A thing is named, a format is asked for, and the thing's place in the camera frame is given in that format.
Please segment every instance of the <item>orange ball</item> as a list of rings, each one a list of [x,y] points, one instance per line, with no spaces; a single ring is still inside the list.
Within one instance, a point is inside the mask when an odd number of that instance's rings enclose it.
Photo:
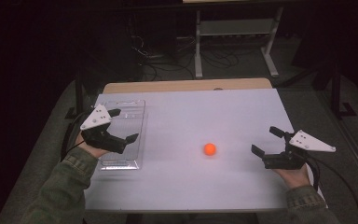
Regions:
[[[214,155],[214,153],[216,153],[216,146],[212,143],[208,143],[207,145],[205,145],[204,147],[204,153],[207,156],[212,156]]]

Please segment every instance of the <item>transparent tray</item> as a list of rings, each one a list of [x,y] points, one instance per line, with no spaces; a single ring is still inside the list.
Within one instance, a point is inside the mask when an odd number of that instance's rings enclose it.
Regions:
[[[123,154],[111,152],[100,158],[101,170],[137,170],[142,165],[143,127],[145,117],[145,101],[110,101],[103,103],[107,110],[120,109],[120,115],[112,117],[107,131],[113,136],[125,139],[138,133],[135,142],[126,145]]]

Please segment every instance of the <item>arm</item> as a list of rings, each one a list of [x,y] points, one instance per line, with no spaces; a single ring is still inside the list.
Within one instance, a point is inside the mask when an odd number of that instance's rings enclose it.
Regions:
[[[307,166],[299,170],[274,170],[286,183],[289,217],[294,223],[334,223],[339,221],[326,202],[310,185]]]
[[[77,143],[83,139],[79,135]],[[84,189],[90,185],[99,157],[108,151],[86,143],[71,150],[52,171],[21,223],[82,223]]]

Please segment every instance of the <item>metal stand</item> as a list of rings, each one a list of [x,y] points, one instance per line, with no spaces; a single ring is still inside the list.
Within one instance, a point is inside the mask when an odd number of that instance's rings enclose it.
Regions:
[[[340,105],[340,91],[341,91],[341,74],[337,70],[337,64],[334,64],[335,66],[335,72],[333,74],[332,79],[332,90],[331,90],[331,109],[333,110],[333,113],[336,115],[338,119],[342,119],[342,117],[346,116],[356,116],[356,113],[352,109],[351,105],[348,103],[342,103],[342,105],[345,107],[345,111],[340,111],[339,105]]]
[[[74,119],[83,112],[83,86],[81,83],[80,74],[77,73],[75,79],[75,95],[76,95],[76,108],[69,108],[66,113],[66,119]]]
[[[196,27],[196,55],[194,57],[196,66],[196,78],[202,78],[202,64],[200,57],[200,38],[203,35],[269,35],[268,43],[261,48],[269,73],[277,77],[278,71],[269,55],[275,35],[278,31],[283,7],[279,7],[273,19],[241,20],[241,21],[201,21],[200,12],[197,11]]]
[[[202,65],[200,55],[200,12],[197,11],[197,28],[196,28],[196,56],[194,57],[196,65],[196,78],[202,78]]]
[[[269,53],[271,52],[272,44],[274,43],[275,35],[278,31],[279,22],[281,20],[283,12],[283,7],[278,8],[277,14],[275,15],[274,22],[271,24],[271,30],[269,32],[269,40],[267,42],[267,45],[265,47],[261,48],[261,53],[263,54],[264,61],[266,61],[269,73],[272,77],[277,77],[278,70],[275,67],[274,62],[271,59],[271,56]]]

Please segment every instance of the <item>green jacket sleeve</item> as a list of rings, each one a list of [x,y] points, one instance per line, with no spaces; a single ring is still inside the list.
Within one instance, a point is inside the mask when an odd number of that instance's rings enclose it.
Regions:
[[[324,199],[312,186],[291,189],[286,193],[289,217],[293,223],[338,224]]]
[[[82,223],[84,189],[90,185],[97,162],[81,148],[70,151],[53,169],[21,223]]]

